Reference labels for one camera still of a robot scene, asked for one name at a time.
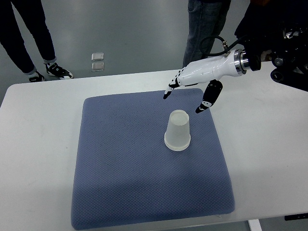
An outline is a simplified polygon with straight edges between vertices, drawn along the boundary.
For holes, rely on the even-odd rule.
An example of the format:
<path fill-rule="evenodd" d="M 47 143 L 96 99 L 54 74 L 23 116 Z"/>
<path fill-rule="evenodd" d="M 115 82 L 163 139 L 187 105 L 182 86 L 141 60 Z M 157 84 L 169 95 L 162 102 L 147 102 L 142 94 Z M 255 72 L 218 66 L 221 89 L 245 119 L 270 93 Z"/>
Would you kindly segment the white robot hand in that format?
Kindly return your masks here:
<path fill-rule="evenodd" d="M 219 81 L 223 76 L 239 77 L 248 70 L 248 58 L 244 50 L 232 50 L 227 56 L 215 56 L 189 63 L 179 70 L 178 74 L 169 83 L 163 99 L 180 86 L 191 86 L 207 83 L 201 104 L 195 112 L 200 113 L 214 105 L 219 97 L 223 85 Z"/>

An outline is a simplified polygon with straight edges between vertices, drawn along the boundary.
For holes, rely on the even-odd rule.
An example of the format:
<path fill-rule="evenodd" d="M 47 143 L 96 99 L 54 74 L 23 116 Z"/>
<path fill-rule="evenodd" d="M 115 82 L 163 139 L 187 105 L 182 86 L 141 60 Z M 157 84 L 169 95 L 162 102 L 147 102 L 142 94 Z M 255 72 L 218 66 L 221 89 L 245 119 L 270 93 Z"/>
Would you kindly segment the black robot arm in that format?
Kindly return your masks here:
<path fill-rule="evenodd" d="M 225 45 L 219 53 L 205 49 L 200 41 L 201 59 L 184 66 L 169 83 L 167 98 L 180 86 L 206 83 L 200 113 L 211 107 L 222 91 L 223 76 L 238 77 L 247 70 L 258 71 L 271 61 L 271 78 L 277 83 L 308 89 L 308 3 L 305 0 L 252 0 L 236 31 L 236 44 Z"/>

